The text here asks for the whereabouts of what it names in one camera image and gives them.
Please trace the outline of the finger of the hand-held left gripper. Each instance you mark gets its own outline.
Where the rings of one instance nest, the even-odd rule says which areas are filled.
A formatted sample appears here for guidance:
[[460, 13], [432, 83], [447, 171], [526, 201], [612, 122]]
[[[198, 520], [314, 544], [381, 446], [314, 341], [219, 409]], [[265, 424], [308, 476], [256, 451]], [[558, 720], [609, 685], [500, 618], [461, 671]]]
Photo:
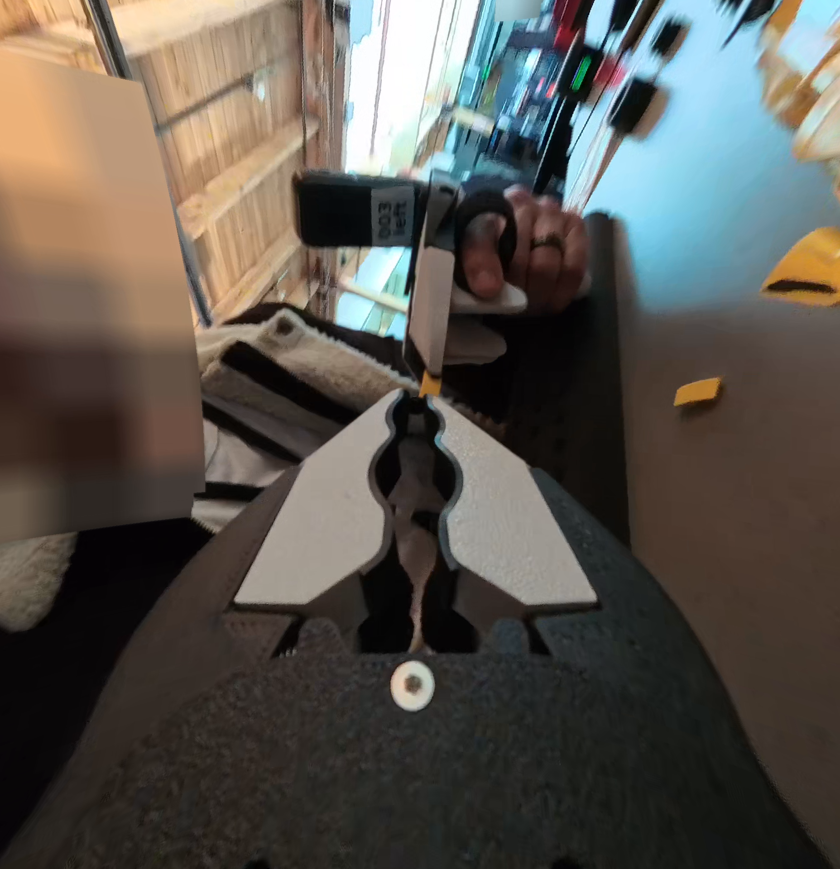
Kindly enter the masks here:
[[447, 250], [419, 248], [403, 342], [403, 358], [414, 377], [442, 375], [455, 261]]

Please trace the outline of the yellow hollow slope brick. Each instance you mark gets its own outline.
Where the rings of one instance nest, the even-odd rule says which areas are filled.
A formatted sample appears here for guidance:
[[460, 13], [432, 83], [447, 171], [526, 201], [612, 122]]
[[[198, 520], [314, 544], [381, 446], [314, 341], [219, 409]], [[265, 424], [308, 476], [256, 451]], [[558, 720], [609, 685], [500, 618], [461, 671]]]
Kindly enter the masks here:
[[680, 386], [675, 392], [674, 407], [693, 407], [715, 402], [721, 393], [721, 377], [711, 377]]

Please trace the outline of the black box with green lights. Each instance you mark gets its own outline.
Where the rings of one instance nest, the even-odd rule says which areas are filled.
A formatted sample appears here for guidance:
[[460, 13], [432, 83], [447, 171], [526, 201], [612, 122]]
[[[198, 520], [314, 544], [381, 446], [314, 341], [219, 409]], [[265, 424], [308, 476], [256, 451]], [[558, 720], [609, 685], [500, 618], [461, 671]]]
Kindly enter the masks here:
[[586, 103], [597, 74], [606, 59], [605, 52], [592, 45], [572, 46], [559, 79], [558, 92], [565, 101]]

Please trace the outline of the person's left hand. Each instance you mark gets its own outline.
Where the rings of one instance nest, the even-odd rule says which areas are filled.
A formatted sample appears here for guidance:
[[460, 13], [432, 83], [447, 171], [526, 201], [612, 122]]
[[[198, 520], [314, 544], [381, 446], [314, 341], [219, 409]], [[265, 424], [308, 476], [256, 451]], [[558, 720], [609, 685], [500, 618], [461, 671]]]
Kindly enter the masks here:
[[486, 213], [469, 223], [461, 247], [469, 292], [491, 300], [508, 283], [526, 294], [528, 315], [559, 314], [588, 286], [586, 225], [553, 196], [534, 196], [518, 184], [502, 194], [514, 212], [514, 254], [503, 267], [499, 242], [507, 222], [501, 215]]

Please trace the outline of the yellow toy brick car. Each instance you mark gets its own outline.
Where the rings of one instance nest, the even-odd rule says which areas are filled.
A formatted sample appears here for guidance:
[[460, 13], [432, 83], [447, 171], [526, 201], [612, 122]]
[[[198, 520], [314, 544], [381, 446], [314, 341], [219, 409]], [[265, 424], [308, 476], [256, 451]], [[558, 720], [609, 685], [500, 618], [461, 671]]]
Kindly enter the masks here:
[[[827, 169], [840, 203], [840, 1], [783, 1], [759, 41], [762, 103], [793, 135], [799, 162]], [[840, 229], [815, 229], [762, 284], [764, 296], [801, 305], [840, 305]]]

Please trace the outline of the black toy tyre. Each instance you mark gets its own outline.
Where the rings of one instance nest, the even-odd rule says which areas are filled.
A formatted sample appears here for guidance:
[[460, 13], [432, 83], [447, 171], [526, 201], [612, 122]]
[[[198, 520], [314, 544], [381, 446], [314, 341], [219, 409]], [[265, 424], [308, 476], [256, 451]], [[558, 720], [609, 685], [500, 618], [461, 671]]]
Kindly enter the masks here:
[[646, 140], [661, 121], [668, 104], [668, 91], [653, 79], [633, 76], [617, 93], [609, 116], [615, 135]]

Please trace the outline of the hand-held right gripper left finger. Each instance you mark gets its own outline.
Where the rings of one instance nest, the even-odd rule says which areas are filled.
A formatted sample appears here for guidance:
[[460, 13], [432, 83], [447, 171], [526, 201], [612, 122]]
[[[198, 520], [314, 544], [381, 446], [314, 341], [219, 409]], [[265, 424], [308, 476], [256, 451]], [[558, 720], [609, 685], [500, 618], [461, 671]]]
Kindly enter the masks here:
[[389, 502], [411, 397], [394, 390], [303, 461], [234, 598], [240, 610], [331, 620], [362, 653], [414, 635], [412, 583]]

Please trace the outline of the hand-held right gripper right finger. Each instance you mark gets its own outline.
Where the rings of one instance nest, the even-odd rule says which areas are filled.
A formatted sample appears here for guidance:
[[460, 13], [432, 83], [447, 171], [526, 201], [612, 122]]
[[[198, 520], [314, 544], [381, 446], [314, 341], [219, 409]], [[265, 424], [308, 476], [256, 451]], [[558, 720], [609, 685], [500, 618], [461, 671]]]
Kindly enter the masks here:
[[598, 594], [532, 469], [438, 397], [424, 398], [444, 504], [423, 591], [423, 640], [472, 653], [500, 620], [590, 611]]

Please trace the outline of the white shirt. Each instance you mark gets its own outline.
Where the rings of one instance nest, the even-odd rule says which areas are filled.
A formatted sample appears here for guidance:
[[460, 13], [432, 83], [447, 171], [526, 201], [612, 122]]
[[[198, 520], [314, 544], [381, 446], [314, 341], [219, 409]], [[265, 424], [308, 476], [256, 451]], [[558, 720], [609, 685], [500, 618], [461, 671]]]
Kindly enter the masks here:
[[191, 520], [216, 535], [302, 457], [210, 401], [202, 403], [204, 485]]

